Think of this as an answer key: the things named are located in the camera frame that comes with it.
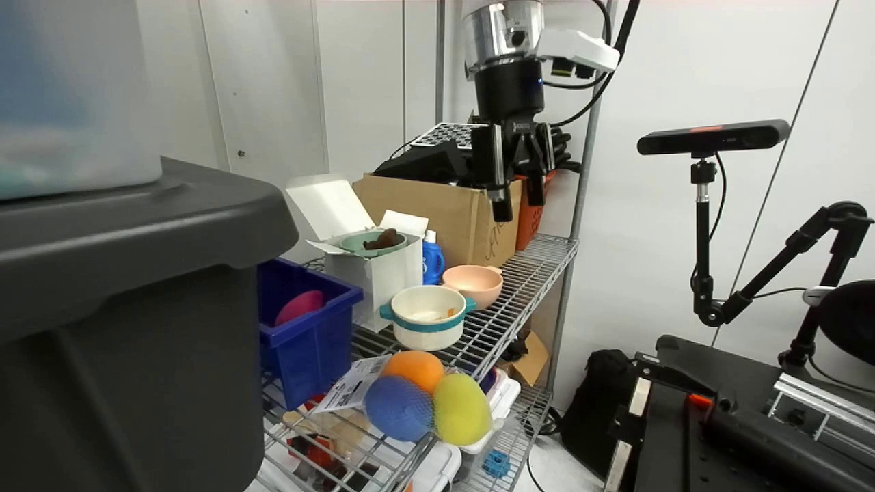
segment white box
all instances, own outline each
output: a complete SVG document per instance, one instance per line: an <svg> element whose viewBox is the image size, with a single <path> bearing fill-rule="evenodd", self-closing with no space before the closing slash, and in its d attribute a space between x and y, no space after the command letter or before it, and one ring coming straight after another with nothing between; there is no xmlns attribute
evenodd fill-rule
<svg viewBox="0 0 875 492"><path fill-rule="evenodd" d="M356 325L382 331L389 321L379 317L379 307L394 294L422 284L422 236L429 220L385 210L379 231L394 227L407 243L385 254L357 258L342 250L342 240L375 231L375 223L347 180L327 176L301 179L286 187L286 198L295 216L316 236L310 243L327 254L326 274L363 291L363 302L353 310Z"/></svg>

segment pink object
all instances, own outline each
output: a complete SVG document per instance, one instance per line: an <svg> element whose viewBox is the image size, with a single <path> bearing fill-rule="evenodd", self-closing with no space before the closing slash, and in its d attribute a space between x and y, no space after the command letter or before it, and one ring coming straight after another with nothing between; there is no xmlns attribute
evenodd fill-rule
<svg viewBox="0 0 875 492"><path fill-rule="evenodd" d="M444 284L474 298L476 310L483 310L500 295L502 276L496 265L455 265L444 270Z"/></svg>
<svg viewBox="0 0 875 492"><path fill-rule="evenodd" d="M310 313L316 313L323 307L326 307L326 294L323 291L304 291L304 294L297 294L292 302L286 302L280 310L274 325L292 324L292 321L297 321L297 317L304 317Z"/></svg>

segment black stand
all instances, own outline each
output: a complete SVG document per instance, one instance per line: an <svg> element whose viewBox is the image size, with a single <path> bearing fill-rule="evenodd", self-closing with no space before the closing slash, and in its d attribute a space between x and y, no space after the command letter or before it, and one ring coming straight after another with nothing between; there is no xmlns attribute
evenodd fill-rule
<svg viewBox="0 0 875 492"><path fill-rule="evenodd" d="M798 254L810 253L829 231L836 231L836 238L831 243L831 262L826 265L821 284L836 287L869 231L866 209L858 202L833 202L821 209L787 238L785 250L743 291L718 305L713 302L713 279L707 265L707 184L713 184L713 162L707 162L707 157L697 157L688 180L697 187L697 262L691 274L691 294L695 314L706 325L733 324L779 270L785 270ZM785 372L803 372L807 359L814 354L814 333L817 317L814 310L810 310L789 351L779 355Z"/></svg>

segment orange bowl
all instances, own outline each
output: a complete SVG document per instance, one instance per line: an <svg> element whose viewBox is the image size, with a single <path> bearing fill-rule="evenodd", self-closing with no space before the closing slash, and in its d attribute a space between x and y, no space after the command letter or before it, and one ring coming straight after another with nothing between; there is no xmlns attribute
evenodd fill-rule
<svg viewBox="0 0 875 492"><path fill-rule="evenodd" d="M444 270L444 284L474 298L476 310L483 310L500 295L502 276L496 265L455 265Z"/></svg>

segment blue container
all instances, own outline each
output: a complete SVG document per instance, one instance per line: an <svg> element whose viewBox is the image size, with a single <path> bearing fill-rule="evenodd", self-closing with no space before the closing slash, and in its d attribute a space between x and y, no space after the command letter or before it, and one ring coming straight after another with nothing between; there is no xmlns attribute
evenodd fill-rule
<svg viewBox="0 0 875 492"><path fill-rule="evenodd" d="M323 310L274 329L280 310L306 291L323 291ZM362 291L270 259L256 268L256 298L262 372L282 381L284 407L326 393L353 363L353 307Z"/></svg>

